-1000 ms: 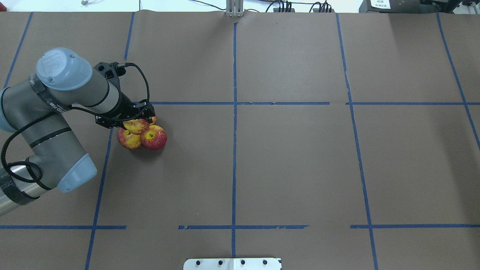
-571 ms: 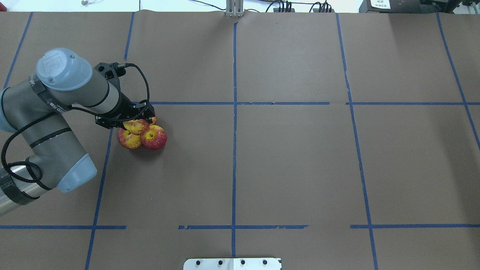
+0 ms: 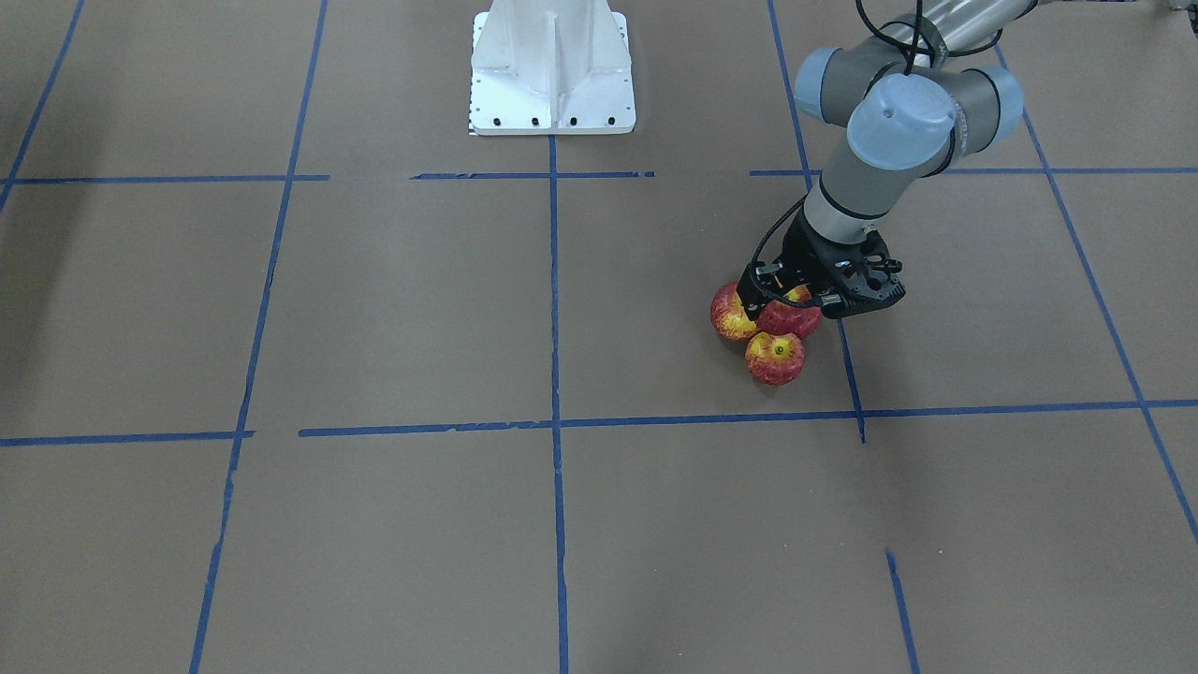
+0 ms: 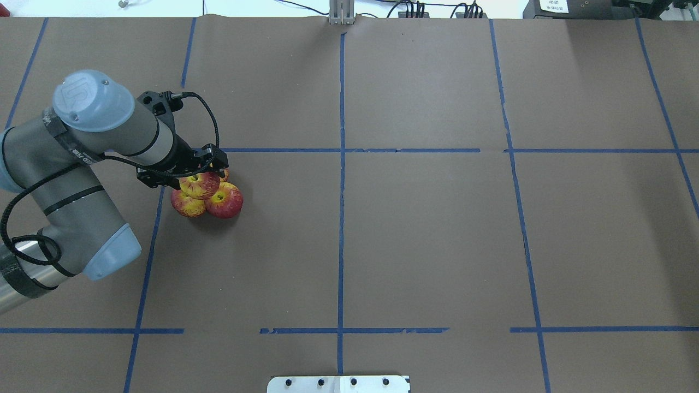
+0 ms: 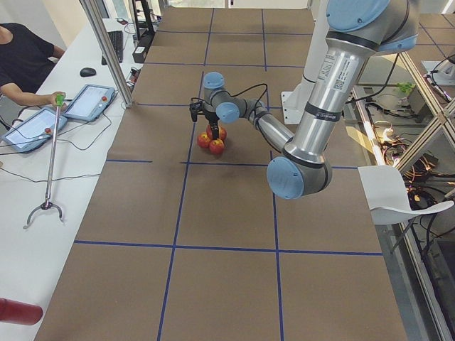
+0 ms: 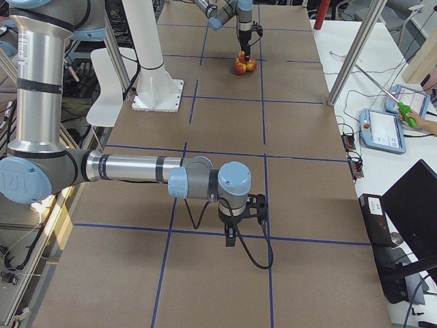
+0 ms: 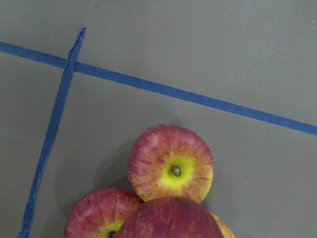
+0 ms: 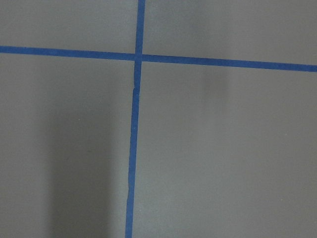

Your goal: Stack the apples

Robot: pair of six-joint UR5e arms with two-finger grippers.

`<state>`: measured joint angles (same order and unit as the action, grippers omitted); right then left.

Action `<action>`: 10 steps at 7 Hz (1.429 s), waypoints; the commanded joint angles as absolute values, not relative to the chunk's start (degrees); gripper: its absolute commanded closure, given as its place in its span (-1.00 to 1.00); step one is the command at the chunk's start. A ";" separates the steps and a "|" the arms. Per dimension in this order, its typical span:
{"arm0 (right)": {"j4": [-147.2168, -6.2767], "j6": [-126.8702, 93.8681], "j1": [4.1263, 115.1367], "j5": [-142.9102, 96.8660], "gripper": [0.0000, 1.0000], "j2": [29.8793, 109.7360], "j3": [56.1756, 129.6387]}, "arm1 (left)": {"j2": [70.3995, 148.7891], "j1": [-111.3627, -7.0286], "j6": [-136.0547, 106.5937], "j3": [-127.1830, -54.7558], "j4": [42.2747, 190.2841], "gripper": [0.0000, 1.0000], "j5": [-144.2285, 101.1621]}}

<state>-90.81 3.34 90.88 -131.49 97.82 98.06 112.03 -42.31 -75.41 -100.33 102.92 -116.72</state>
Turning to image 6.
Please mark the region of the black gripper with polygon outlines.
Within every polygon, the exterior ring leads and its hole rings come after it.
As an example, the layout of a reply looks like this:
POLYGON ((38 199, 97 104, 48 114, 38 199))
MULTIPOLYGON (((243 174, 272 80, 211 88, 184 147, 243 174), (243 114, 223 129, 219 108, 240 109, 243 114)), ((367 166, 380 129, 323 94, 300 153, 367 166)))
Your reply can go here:
POLYGON ((240 43, 240 47, 242 48, 242 51, 245 52, 246 61, 250 60, 250 54, 251 54, 251 47, 250 47, 250 41, 252 37, 252 31, 247 30, 243 31, 241 29, 238 30, 238 41, 240 43))
POLYGON ((240 223, 248 214, 246 206, 230 209, 224 201, 218 202, 218 217, 225 224, 225 246, 236 244, 236 229, 231 223, 240 223))

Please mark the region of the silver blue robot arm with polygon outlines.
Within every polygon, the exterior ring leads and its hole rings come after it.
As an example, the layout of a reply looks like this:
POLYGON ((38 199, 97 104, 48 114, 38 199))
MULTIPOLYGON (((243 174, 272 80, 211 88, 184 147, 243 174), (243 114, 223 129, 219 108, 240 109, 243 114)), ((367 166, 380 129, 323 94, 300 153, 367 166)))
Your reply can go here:
POLYGON ((218 8, 210 1, 194 0, 194 4, 205 14, 208 24, 218 31, 233 17, 237 19, 237 39, 245 60, 251 58, 250 41, 254 31, 253 2, 247 0, 225 1, 225 5, 218 8))
POLYGON ((249 217, 251 173, 232 161, 214 169, 203 156, 121 156, 67 149, 60 143, 63 62, 66 40, 88 32, 106 34, 103 1, 11 1, 18 26, 15 140, 1 161, 1 192, 30 204, 97 180, 166 184, 170 196, 218 203, 226 244, 240 240, 238 223, 249 217))

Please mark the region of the person's hand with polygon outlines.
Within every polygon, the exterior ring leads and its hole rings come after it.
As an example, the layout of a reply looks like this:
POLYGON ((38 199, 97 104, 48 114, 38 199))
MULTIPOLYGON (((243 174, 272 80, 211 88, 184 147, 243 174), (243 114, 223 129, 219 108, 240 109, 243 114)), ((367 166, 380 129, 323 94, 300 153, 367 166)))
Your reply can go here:
POLYGON ((437 135, 437 122, 423 119, 417 112, 413 111, 412 109, 405 116, 403 116, 401 113, 398 116, 399 119, 403 121, 406 117, 413 118, 417 123, 417 128, 422 129, 433 135, 437 135))

